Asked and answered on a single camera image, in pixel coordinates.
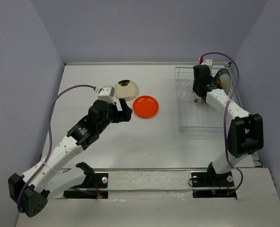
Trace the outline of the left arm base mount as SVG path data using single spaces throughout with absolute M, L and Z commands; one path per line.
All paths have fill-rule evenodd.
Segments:
M 95 172 L 87 176 L 82 184 L 76 185 L 63 192 L 66 199 L 107 199 L 109 173 Z

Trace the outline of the brown yellow patterned plate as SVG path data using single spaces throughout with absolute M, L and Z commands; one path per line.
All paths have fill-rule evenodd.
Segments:
M 221 80 L 219 77 L 214 77 L 213 78 L 214 82 L 222 89 L 222 85 L 221 85 Z

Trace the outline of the white plate dark green rim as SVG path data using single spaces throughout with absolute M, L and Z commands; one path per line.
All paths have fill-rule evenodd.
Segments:
M 231 87 L 231 75 L 227 69 L 220 69 L 215 77 L 219 77 L 221 80 L 222 89 L 224 90 L 225 94 L 229 94 L 230 87 Z

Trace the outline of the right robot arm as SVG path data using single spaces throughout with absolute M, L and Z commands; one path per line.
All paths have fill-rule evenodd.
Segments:
M 218 185 L 242 159 L 263 148 L 263 118 L 236 104 L 224 91 L 219 78 L 212 76 L 208 65 L 195 65 L 193 70 L 194 93 L 224 119 L 225 151 L 209 164 L 206 173 L 207 182 Z

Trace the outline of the white plate teal red rim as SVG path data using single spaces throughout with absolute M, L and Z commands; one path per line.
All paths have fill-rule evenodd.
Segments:
M 204 100 L 199 95 L 197 95 L 194 91 L 192 93 L 193 93 L 193 101 L 195 104 L 204 103 Z

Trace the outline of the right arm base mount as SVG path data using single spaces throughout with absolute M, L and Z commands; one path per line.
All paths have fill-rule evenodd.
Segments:
M 232 173 L 210 176 L 207 172 L 192 172 L 188 184 L 194 198 L 236 198 Z

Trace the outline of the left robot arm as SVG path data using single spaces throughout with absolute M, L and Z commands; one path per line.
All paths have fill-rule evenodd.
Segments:
M 121 110 L 117 109 L 116 103 L 96 100 L 87 115 L 67 132 L 53 151 L 21 175 L 14 173 L 9 177 L 9 195 L 17 204 L 19 212 L 29 218 L 41 212 L 48 202 L 48 197 L 54 192 L 51 179 L 58 171 L 96 142 L 109 124 L 131 120 L 132 109 L 125 99 L 119 99 L 119 103 Z

